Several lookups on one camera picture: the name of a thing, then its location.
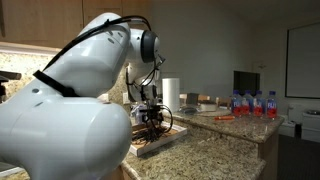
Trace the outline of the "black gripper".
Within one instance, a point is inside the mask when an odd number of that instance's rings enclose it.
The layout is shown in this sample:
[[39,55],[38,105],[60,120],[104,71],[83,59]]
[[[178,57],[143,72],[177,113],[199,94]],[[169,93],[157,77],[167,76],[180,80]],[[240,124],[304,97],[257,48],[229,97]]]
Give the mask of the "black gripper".
[[164,120],[161,110],[162,107],[160,105],[151,105],[141,109],[140,113],[142,114],[142,122],[153,122],[160,124]]

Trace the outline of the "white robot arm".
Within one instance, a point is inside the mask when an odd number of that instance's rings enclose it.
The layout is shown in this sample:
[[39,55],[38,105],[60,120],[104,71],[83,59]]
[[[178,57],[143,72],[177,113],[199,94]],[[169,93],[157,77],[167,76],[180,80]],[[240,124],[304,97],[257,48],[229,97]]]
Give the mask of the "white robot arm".
[[33,80],[0,105],[0,158],[31,180],[99,180],[129,151],[125,109],[105,103],[120,71],[132,102],[152,101],[150,80],[161,64],[159,39],[135,29],[139,15],[103,13],[93,19]]

